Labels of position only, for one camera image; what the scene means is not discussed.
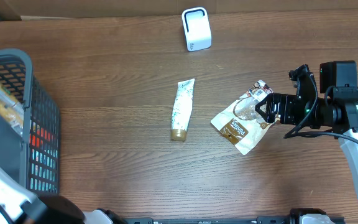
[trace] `tabletop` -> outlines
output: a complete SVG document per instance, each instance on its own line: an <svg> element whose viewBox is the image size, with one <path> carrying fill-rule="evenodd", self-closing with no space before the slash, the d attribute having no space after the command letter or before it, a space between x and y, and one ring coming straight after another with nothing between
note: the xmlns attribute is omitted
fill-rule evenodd
<svg viewBox="0 0 358 224"><path fill-rule="evenodd" d="M26 51L61 109L60 193L123 217L250 218L314 207L358 222L337 140L269 129L243 156L211 119L262 79L355 60L358 10L209 15L213 44L186 50L180 16L0 22L0 49ZM187 140L170 140L177 83L196 78Z"/></svg>

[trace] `basket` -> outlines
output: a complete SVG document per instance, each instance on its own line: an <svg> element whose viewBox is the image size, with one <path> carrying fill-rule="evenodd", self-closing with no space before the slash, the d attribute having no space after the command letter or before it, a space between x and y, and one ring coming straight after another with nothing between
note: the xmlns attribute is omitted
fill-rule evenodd
<svg viewBox="0 0 358 224"><path fill-rule="evenodd" d="M59 193L60 112L33 77L30 57L0 50L0 82L23 104L23 137L0 116L0 167L38 195Z"/></svg>

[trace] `snack packet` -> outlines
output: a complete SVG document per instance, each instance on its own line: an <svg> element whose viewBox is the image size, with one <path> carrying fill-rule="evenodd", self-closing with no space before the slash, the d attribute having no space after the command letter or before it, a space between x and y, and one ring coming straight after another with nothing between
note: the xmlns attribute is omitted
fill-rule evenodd
<svg viewBox="0 0 358 224"><path fill-rule="evenodd" d="M253 149L272 124L255 111L255 105L273 90L259 80L238 100L216 115L211 124L243 155Z"/></svg>

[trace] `white rectangular object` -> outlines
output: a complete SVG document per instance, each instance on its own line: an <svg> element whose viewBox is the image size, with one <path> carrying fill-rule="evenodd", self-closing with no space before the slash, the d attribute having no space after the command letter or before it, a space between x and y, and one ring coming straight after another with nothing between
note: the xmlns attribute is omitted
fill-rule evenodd
<svg viewBox="0 0 358 224"><path fill-rule="evenodd" d="M181 19L188 51L207 49L212 45L208 14L203 7L184 10Z"/></svg>

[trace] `robotic hand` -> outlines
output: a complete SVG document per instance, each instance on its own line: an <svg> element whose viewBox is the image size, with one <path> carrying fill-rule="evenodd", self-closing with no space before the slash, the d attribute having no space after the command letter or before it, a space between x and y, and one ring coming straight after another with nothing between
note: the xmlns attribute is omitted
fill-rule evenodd
<svg viewBox="0 0 358 224"><path fill-rule="evenodd" d="M290 80L296 88L296 95L269 94L256 105L255 110L268 123L280 118L282 124L295 127L284 138L297 136L315 138L322 135L339 138L349 167L358 199L358 86L354 61L328 62L320 65L320 93L318 98L316 82L308 65L289 71ZM309 126L327 131L300 130Z"/></svg>

